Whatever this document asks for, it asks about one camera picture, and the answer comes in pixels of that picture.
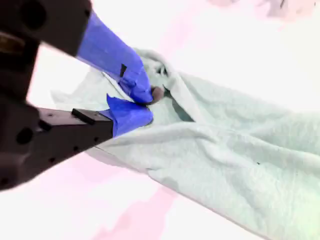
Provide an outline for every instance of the black metal bracket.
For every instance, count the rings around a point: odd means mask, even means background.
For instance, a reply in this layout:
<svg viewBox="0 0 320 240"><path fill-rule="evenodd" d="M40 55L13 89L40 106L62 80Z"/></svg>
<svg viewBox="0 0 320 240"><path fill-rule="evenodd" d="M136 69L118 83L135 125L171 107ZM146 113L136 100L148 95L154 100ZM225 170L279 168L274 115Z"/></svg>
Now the black metal bracket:
<svg viewBox="0 0 320 240"><path fill-rule="evenodd" d="M0 190L27 182L113 137L113 121L97 111L69 112L27 104L10 104L7 110L5 119L13 119L6 122L8 135L1 135L4 141L0 142L0 148L6 150L0 150ZM27 116L29 121L23 121L23 117L16 119L24 111L21 116Z"/></svg>

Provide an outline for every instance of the wrinkled fabric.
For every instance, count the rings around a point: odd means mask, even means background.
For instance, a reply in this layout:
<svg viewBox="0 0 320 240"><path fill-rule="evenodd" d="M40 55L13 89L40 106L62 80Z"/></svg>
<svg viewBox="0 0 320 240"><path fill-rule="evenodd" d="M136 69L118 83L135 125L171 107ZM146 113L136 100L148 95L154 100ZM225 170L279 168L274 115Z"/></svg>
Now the wrinkled fabric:
<svg viewBox="0 0 320 240"><path fill-rule="evenodd" d="M165 96L149 106L152 124L97 148L263 237L319 239L320 114L292 113L138 53ZM53 97L60 109L98 110L106 92L126 98L92 69L73 94Z"/></svg>

